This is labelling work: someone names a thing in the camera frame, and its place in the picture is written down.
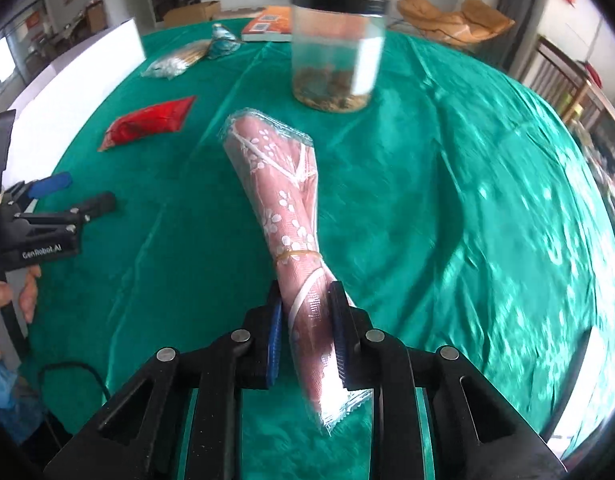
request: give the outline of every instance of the red plastic package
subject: red plastic package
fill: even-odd
[[[178,132],[195,99],[196,96],[192,96],[167,101],[119,117],[105,132],[105,137],[98,150],[104,152],[113,146],[127,144],[154,134]]]

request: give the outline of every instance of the human hand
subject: human hand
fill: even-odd
[[[25,277],[25,285],[18,296],[18,304],[23,312],[25,321],[29,324],[34,319],[34,311],[36,310],[36,300],[38,298],[38,287],[36,279],[40,278],[41,272],[39,266],[33,266],[28,269]],[[12,290],[5,282],[0,282],[0,308],[7,305],[12,300]]]

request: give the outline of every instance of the transparent plastic jar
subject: transparent plastic jar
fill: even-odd
[[[366,107],[377,80],[390,0],[291,0],[292,91],[328,112]]]

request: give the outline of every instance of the wooden railing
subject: wooden railing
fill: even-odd
[[[615,158],[615,108],[584,67],[539,36],[519,80],[545,99],[566,125],[577,118],[586,130],[601,138]]]

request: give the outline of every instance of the brown leather chair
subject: brown leather chair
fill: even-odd
[[[457,12],[442,12],[427,0],[400,0],[397,7],[425,38],[452,46],[491,40],[514,25],[514,20],[481,0],[465,0]]]

